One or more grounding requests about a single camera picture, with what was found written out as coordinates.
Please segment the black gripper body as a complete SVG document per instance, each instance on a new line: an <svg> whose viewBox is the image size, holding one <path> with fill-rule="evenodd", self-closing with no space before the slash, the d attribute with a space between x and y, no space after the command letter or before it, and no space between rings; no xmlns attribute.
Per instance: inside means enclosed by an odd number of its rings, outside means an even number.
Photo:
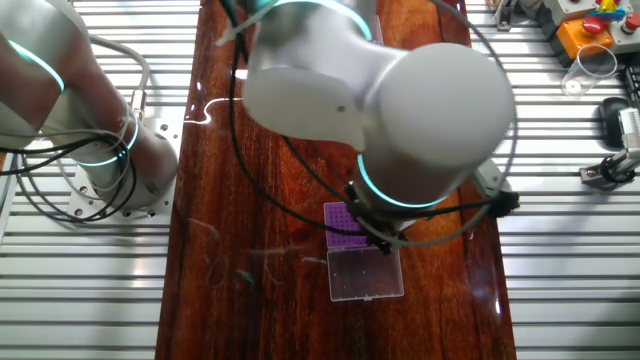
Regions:
<svg viewBox="0 0 640 360"><path fill-rule="evenodd" d="M394 252L394 243L387 234L382 236L369 234L366 236L366 245L376 247L384 256L390 256Z"/></svg>

